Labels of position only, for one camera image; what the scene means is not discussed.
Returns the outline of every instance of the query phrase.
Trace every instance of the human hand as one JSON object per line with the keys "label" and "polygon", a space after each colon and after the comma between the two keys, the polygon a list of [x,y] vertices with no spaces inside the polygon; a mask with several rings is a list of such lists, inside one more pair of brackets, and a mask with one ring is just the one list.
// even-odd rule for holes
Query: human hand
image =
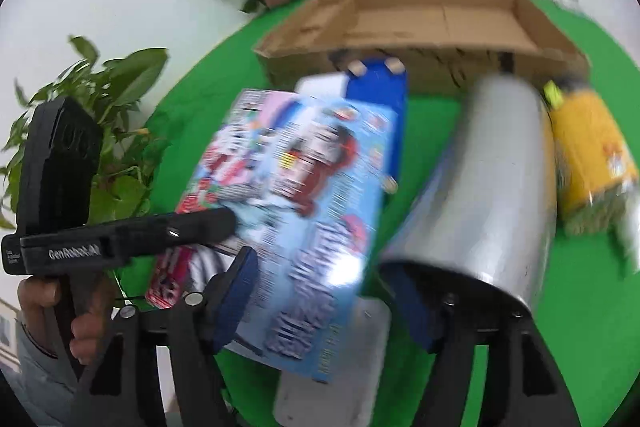
{"label": "human hand", "polygon": [[[87,312],[71,322],[74,338],[69,348],[82,365],[88,365],[95,357],[98,341],[111,317],[117,291],[117,286],[108,276],[101,276],[92,292]],[[33,341],[49,352],[53,351],[53,347],[47,334],[44,310],[55,306],[60,301],[60,294],[60,284],[53,279],[33,276],[21,281],[18,286],[24,325]]]}

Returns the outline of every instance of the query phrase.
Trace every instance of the yellow-green tag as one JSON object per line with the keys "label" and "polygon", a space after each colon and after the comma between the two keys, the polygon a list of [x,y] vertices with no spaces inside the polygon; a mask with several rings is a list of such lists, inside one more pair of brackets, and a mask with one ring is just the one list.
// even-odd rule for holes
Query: yellow-green tag
{"label": "yellow-green tag", "polygon": [[556,83],[552,80],[548,81],[544,87],[545,98],[549,103],[552,109],[557,109],[564,103],[564,96],[562,95],[562,91]]}

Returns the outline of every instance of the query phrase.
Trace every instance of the green tablecloth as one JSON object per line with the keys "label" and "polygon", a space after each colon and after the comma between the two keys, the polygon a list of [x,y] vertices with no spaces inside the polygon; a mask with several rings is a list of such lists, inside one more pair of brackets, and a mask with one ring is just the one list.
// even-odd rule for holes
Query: green tablecloth
{"label": "green tablecloth", "polygon": [[[591,80],[640,158],[640,73],[620,47],[592,21],[553,3],[534,0],[590,57]],[[156,212],[174,210],[212,134],[244,87],[268,87],[254,43],[296,5],[270,12],[222,42],[162,100],[148,126],[171,145],[152,194]],[[404,219],[438,158],[459,112],[458,102],[411,97],[406,118],[401,184],[385,208],[372,260]],[[128,295],[144,293],[152,261],[138,260],[122,277]],[[392,300],[371,266],[363,295]],[[574,398],[582,425],[600,427],[619,405],[640,369],[640,276],[623,279],[607,235],[556,237],[536,319]],[[271,413],[278,371],[229,352],[217,357],[234,406],[254,427],[276,427]],[[373,426],[411,424],[433,359],[415,346],[394,313]],[[478,420],[486,348],[478,347],[463,425]]]}

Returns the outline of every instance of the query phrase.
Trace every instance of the silver container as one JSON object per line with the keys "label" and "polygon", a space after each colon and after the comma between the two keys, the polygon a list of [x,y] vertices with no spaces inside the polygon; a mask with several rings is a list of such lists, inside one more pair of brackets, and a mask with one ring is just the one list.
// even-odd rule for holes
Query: silver container
{"label": "silver container", "polygon": [[525,81],[489,76],[469,93],[449,148],[379,263],[383,277],[401,263],[434,299],[530,314],[555,225],[546,108]]}

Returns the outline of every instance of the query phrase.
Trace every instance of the open cardboard box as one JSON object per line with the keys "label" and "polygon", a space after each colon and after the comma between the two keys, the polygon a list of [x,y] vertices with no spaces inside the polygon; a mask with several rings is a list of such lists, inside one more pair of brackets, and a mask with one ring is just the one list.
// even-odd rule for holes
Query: open cardboard box
{"label": "open cardboard box", "polygon": [[530,0],[309,0],[255,47],[278,89],[396,56],[413,94],[456,95],[478,76],[513,71],[542,86],[589,63]]}

